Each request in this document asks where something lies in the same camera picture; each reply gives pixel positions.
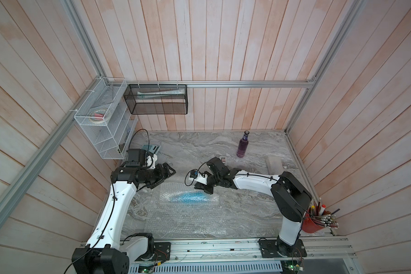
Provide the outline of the blue bottle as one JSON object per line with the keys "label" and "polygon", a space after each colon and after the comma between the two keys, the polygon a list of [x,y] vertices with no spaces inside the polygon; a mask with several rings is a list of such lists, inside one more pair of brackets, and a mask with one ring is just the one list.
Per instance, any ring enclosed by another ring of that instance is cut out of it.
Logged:
{"label": "blue bottle", "polygon": [[174,194],[170,202],[184,204],[202,204],[210,202],[209,197],[203,192],[183,192]]}

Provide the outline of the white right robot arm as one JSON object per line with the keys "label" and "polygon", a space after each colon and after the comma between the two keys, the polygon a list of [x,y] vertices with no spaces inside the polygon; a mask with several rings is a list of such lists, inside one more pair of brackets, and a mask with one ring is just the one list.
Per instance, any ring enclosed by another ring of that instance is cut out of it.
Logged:
{"label": "white right robot arm", "polygon": [[278,242],[286,247],[296,244],[303,219],[311,205],[311,193],[290,172],[280,175],[262,175],[241,169],[229,169],[219,158],[205,162],[209,171],[194,169],[185,180],[194,184],[195,189],[212,195],[215,187],[250,190],[274,198],[283,216]]}

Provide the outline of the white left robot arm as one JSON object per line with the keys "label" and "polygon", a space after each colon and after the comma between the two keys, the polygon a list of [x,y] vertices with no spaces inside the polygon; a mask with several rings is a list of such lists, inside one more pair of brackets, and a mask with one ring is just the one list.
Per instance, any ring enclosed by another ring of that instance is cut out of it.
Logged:
{"label": "white left robot arm", "polygon": [[75,249],[71,267],[78,274],[127,274],[137,259],[149,261],[154,269],[167,260],[155,249],[151,233],[136,233],[121,238],[122,228],[135,194],[153,189],[176,171],[169,164],[159,164],[157,155],[133,149],[127,160],[111,174],[111,188],[99,221],[86,245]]}

